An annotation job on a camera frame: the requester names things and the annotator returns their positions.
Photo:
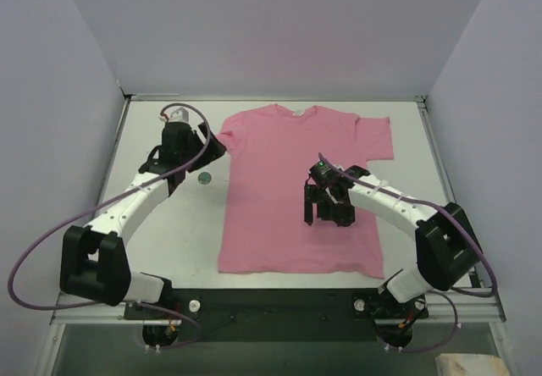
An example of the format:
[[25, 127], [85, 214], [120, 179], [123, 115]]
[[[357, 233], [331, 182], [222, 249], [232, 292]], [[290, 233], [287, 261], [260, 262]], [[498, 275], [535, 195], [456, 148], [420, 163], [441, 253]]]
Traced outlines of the round green brooch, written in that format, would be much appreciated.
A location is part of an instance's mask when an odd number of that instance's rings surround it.
[[209, 172], [201, 172], [197, 179], [201, 185], [208, 185], [211, 183], [213, 177]]

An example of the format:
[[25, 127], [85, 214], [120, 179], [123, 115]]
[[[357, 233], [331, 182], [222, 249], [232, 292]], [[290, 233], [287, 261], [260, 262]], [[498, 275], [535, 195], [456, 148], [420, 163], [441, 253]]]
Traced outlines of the pink t-shirt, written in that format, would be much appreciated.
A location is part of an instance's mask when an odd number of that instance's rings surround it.
[[357, 210], [348, 227], [308, 225], [304, 183], [320, 155], [344, 169], [393, 159], [389, 118], [272, 104], [228, 117], [217, 138], [231, 160], [219, 272], [384, 277], [375, 216]]

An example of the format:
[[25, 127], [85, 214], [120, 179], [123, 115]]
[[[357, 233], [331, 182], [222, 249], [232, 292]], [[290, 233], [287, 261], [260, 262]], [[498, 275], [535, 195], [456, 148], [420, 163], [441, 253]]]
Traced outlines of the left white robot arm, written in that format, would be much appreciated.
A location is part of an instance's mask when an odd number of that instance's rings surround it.
[[115, 307], [141, 301], [155, 318], [171, 313], [171, 282], [130, 269], [126, 245], [151, 212], [166, 201], [187, 174], [221, 158], [226, 147], [200, 123], [168, 122], [139, 167], [123, 198], [105, 207], [85, 226], [73, 225], [63, 237], [62, 292]]

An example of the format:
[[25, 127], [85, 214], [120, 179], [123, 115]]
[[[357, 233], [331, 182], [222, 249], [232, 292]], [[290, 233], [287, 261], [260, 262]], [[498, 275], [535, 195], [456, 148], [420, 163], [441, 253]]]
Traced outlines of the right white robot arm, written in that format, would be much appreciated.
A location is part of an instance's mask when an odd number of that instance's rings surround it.
[[319, 161], [309, 169], [304, 185], [306, 224], [319, 219], [348, 227], [355, 223], [358, 210], [395, 226], [416, 247], [411, 268], [393, 274], [373, 296], [355, 300], [355, 307], [373, 318], [419, 318], [426, 292], [450, 290], [480, 261], [472, 226], [455, 203], [441, 207], [405, 196], [356, 165], [342, 170]]

